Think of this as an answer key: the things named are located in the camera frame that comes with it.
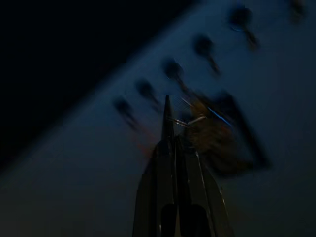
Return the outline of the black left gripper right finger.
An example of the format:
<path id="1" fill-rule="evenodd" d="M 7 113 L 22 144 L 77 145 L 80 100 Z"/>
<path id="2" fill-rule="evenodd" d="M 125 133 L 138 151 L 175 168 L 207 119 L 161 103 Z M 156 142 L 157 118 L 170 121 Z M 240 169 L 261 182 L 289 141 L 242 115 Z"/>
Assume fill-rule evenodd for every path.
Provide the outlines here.
<path id="1" fill-rule="evenodd" d="M 195 148 L 175 140 L 180 232 L 183 237 L 233 237 L 222 193 Z"/>

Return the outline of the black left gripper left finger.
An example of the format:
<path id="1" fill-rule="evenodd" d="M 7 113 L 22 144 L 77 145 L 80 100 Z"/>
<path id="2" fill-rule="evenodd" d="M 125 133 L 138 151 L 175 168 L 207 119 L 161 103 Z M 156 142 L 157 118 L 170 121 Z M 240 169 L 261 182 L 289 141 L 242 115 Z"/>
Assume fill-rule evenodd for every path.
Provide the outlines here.
<path id="1" fill-rule="evenodd" d="M 160 141 L 138 185 L 132 236 L 175 236 L 178 198 L 175 135 L 169 95 L 165 97 Z"/>

